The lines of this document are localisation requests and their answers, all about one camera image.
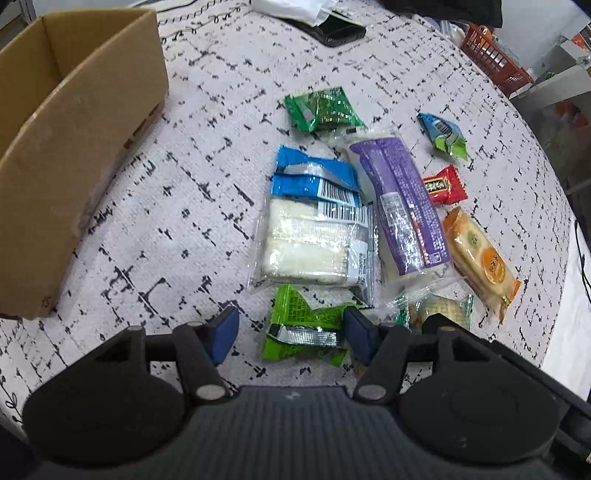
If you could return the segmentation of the green clear round cookie pack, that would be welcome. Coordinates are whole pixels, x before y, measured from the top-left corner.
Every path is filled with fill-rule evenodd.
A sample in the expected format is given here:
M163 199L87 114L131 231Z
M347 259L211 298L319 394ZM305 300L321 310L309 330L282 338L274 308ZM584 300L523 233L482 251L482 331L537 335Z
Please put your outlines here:
M466 330L470 329L474 296L466 295L462 299L449 299L435 294L426 294L421 298L409 300L406 295L394 301L399 311L397 322L411 330L419 331L424 322L432 315L442 314Z

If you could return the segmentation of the light green snack packet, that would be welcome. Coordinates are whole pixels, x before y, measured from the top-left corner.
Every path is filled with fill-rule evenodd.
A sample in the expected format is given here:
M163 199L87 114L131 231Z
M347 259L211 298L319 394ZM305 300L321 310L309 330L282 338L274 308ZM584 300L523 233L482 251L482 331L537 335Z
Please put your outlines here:
M273 311L263 342L263 359L317 355L335 367L346 357L344 303L312 309L294 286L281 286L274 297Z

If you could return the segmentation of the purple wafer pack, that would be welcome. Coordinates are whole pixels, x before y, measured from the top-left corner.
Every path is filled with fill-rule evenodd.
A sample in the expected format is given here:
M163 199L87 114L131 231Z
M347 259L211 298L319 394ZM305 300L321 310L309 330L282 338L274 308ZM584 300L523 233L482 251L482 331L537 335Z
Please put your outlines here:
M349 128L337 144L374 205L388 295L419 298L458 282L436 207L398 131Z

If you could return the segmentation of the orange biscuit pack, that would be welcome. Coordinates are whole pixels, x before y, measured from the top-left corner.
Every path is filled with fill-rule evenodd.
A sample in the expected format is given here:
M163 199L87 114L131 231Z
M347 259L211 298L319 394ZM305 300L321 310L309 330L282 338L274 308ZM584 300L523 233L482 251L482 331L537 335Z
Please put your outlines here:
M443 227L455 266L484 305L503 323L522 282L461 207L448 213Z

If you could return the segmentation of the blue clear rice cracker pack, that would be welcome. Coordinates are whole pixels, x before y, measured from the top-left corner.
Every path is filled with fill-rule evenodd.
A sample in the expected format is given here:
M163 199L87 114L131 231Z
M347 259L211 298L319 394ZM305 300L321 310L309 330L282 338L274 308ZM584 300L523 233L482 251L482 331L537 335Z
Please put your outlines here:
M374 205L346 161L280 146L256 224L249 288L294 284L347 289L376 302Z

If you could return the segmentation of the red candy bar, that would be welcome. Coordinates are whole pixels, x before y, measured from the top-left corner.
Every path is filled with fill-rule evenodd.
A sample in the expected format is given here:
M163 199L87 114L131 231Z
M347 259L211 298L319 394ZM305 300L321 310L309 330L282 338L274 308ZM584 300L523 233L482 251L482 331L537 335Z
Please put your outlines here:
M435 205L453 205L468 199L458 171L452 165L424 178L423 183Z

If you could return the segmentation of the patterned white bed cover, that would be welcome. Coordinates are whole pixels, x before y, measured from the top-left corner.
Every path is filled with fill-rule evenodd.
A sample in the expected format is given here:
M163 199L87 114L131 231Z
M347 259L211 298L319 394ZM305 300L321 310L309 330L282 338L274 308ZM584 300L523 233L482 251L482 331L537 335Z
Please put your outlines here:
M470 326L535 365L548 357L564 285L571 210L533 133L506 97L423 20L363 1L344 10L363 39L329 48L245 1L161 6L169 92L116 174L44 320L1 324L1 420L127 327L168 334L227 306L239 333L221 365L230 389L352 386L344 352L297 354L267 336L278 290L311 308L391 301L375 201L327 174L346 151L294 126L284 100L339 89L373 133L426 177L455 170L463 209L521 286L504 318L476 303Z

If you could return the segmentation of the blue green candy packet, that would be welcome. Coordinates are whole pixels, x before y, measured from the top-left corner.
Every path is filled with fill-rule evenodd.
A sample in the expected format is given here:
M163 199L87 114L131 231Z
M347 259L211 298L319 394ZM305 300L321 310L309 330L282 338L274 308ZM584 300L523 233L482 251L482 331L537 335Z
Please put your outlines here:
M460 127L430 113L419 113L418 120L433 146L456 160L469 159L468 145Z

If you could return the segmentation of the dark green snack packet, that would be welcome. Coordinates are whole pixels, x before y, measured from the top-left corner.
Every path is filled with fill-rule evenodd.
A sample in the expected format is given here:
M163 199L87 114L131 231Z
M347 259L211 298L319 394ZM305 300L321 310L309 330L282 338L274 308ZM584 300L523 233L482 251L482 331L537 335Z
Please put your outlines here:
M284 97L290 121L301 133L365 127L342 87Z

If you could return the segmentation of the brown cardboard box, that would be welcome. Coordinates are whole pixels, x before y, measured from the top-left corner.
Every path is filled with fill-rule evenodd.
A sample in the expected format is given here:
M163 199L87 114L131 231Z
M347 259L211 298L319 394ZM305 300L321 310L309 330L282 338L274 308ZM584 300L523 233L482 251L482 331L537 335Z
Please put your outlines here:
M169 83L148 8L53 12L1 52L1 314L46 317Z

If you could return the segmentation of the white shelf unit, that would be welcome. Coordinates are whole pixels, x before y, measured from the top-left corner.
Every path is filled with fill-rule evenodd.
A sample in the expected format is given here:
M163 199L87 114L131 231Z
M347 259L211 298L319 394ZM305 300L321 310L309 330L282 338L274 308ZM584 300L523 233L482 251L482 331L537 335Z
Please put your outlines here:
M590 50L571 40L554 47L534 85L514 97L565 193L590 186Z

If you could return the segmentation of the red plastic basket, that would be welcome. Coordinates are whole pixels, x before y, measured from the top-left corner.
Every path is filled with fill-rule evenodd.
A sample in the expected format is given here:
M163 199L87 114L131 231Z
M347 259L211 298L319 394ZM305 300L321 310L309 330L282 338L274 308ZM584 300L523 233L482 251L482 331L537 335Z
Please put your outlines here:
M507 97L534 83L527 71L497 45L484 25L469 24L461 49Z

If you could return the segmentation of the black smartphone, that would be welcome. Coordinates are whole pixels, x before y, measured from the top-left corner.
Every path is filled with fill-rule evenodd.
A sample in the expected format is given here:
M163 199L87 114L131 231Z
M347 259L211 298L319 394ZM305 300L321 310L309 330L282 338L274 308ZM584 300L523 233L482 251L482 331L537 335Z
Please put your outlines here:
M329 17L324 22L315 27L291 19L284 19L284 22L329 48L356 42L363 39L367 34L365 26L353 23L348 18L342 18L335 14L329 14Z

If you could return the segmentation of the white face mask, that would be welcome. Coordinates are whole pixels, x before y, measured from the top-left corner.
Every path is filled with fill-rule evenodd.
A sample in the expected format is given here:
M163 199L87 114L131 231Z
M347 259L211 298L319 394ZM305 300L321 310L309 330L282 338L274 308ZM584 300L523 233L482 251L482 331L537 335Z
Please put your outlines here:
M252 8L259 13L311 27L325 22L337 4L334 0L252 0Z

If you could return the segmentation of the black clothing pile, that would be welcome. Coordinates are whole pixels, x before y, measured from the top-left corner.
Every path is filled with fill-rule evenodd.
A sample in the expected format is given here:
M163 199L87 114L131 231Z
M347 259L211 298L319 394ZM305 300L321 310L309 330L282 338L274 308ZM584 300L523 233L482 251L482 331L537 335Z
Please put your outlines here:
M397 13L503 27L501 0L383 0L381 4Z

